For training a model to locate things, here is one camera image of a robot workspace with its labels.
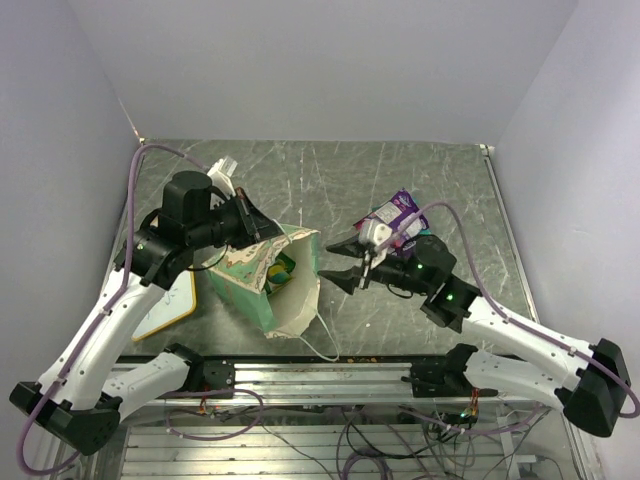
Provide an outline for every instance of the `whiteboard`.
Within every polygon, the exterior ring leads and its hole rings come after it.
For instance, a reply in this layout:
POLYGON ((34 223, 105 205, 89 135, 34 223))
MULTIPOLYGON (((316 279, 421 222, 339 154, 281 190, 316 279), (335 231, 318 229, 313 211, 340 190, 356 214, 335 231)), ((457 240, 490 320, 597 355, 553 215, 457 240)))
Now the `whiteboard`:
POLYGON ((133 341, 153 335, 183 319, 196 309, 196 285, 193 272, 182 272, 170 290, 142 319, 133 333, 133 341))

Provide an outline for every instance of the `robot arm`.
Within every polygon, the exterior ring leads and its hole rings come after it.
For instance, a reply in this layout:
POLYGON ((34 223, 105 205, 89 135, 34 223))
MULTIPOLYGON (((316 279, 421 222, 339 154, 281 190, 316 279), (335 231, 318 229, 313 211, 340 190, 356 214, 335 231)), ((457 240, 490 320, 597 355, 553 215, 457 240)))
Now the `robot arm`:
POLYGON ((226 158, 208 174, 174 175, 164 188, 162 207, 149 214, 133 235, 127 284, 123 284, 125 247, 69 346, 37 382, 20 382, 11 393, 11 402, 31 414, 45 392, 52 392, 36 422, 82 454, 99 450, 124 418, 150 400, 200 387, 203 359, 177 344, 145 365, 108 378, 140 321, 193 264, 194 252, 208 246, 242 249, 281 235, 280 227, 255 208, 241 188, 233 188, 229 175, 234 168, 235 162, 226 158), (96 326, 101 315, 104 318, 96 326), (60 379, 73 353, 77 357, 60 379))
POLYGON ((461 391, 471 387, 510 391, 562 410, 569 421, 593 435, 611 435, 626 393, 575 352, 590 354, 630 385, 617 345, 606 339, 591 345, 562 335, 483 297, 478 288, 453 275, 457 260, 435 235, 415 240, 409 258, 376 253, 375 247, 392 233, 380 222, 365 222, 359 235, 327 247, 329 252, 362 259, 361 265, 319 274, 348 294, 373 281, 424 296, 421 310, 438 326, 472 333, 518 355, 508 359, 459 344, 447 354, 440 378, 418 370, 405 378, 413 384, 414 395, 419 396, 420 386, 429 382, 448 383, 461 391), (561 341, 569 351, 544 337, 561 341))

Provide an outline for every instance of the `purple snack bag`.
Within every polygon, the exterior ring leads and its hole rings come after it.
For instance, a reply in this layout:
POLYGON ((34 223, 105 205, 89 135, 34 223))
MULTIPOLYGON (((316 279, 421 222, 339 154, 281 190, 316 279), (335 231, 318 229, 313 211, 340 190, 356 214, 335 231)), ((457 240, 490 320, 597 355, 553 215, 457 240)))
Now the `purple snack bag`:
MULTIPOLYGON (((404 188, 391 197, 391 199, 385 204, 381 205, 378 209, 371 212, 369 215, 359 220, 354 227, 357 230, 362 228, 362 222, 366 219, 376 219, 383 223, 389 225, 393 231, 397 231, 400 226, 404 225, 409 216, 417 213, 420 210, 416 202, 411 197, 411 194, 407 192, 404 188)), ((413 237, 420 235, 425 230, 429 229, 429 223, 424 215, 420 215, 416 220, 414 220, 409 228, 404 231, 401 238, 398 239, 393 245, 395 251, 392 252, 396 255, 402 257, 408 257, 411 255, 411 250, 415 245, 415 241, 411 240, 413 237)))

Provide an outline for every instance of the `gray marble surface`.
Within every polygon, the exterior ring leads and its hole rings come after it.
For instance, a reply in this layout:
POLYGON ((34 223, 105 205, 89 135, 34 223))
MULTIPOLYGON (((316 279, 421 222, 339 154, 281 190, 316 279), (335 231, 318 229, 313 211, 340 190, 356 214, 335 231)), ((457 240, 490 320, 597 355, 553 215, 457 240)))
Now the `gray marble surface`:
MULTIPOLYGON (((494 297, 528 313, 523 286, 480 147, 406 142, 166 141, 206 164, 225 155, 239 165, 233 176, 263 212, 281 223, 321 232, 321 244, 352 231, 372 206, 406 188, 418 204, 450 201, 462 215, 475 260, 494 297)), ((190 164, 165 152, 147 156, 136 190, 136 222, 160 205, 162 187, 190 164)), ((453 219, 441 209, 428 213, 431 229, 458 257, 455 272, 471 281, 453 219)), ((322 269, 342 270, 355 262, 324 252, 322 269)), ((223 303, 205 273, 196 274, 195 312, 140 342, 125 354, 157 354, 180 342, 201 354, 311 354, 298 339, 271 339, 237 310, 223 303)), ((318 310, 335 336, 341 355, 445 353, 459 342, 490 346, 477 338, 441 329, 419 310, 420 298, 402 300, 378 285, 350 297, 322 281, 318 310)), ((334 355, 315 319, 304 337, 334 355)))

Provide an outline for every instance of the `white wall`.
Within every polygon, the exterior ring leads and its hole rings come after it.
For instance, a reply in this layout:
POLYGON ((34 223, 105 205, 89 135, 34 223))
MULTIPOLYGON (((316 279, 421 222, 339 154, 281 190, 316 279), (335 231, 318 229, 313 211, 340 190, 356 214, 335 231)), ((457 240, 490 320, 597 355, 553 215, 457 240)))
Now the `white wall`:
MULTIPOLYGON (((581 1, 496 148, 541 321, 624 351, 640 385, 640 2, 581 1)), ((600 441, 638 478, 640 421, 600 441)))
POLYGON ((142 136, 494 145, 576 0, 70 0, 142 136))
POLYGON ((137 138, 65 0, 2 11, 0 476, 13 480, 25 417, 9 393, 37 379, 95 303, 137 138))

